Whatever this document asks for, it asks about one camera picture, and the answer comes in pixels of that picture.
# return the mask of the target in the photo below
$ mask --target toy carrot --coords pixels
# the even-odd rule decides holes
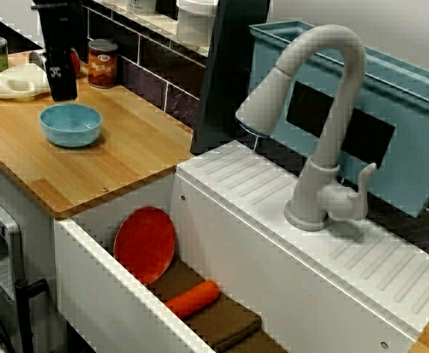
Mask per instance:
[[[185,318],[202,307],[214,302],[219,296],[219,287],[212,281],[193,287],[166,302],[166,306],[179,318]]]

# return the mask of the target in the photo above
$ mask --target red plate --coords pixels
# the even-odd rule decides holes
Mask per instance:
[[[175,229],[169,216],[155,207],[143,207],[119,228],[114,255],[143,285],[150,285],[170,265],[175,251]]]

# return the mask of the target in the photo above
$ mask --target white sink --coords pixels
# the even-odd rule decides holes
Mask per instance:
[[[260,314],[288,352],[375,353],[386,342],[386,353],[407,353],[429,320],[429,256],[370,221],[294,228],[283,210],[295,181],[233,141],[56,221],[59,311],[98,353],[213,352],[111,256],[123,220],[152,205],[171,216],[181,259]]]

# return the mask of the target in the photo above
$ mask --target faucet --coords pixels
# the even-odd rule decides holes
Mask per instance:
[[[291,42],[273,69],[249,94],[235,116],[248,132],[268,137],[273,132],[299,67],[322,49],[336,49],[344,58],[344,72],[314,153],[297,180],[285,207],[286,220],[297,228],[316,232],[325,227],[326,215],[336,221],[361,220],[368,213],[367,190],[376,163],[358,176],[358,192],[337,182],[341,145],[352,117],[356,97],[366,72],[366,51],[350,29],[318,26]]]

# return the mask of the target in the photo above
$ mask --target ceramic bowl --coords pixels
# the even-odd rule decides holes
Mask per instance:
[[[81,147],[94,142],[102,128],[102,116],[80,104],[56,104],[39,115],[44,136],[59,146]]]

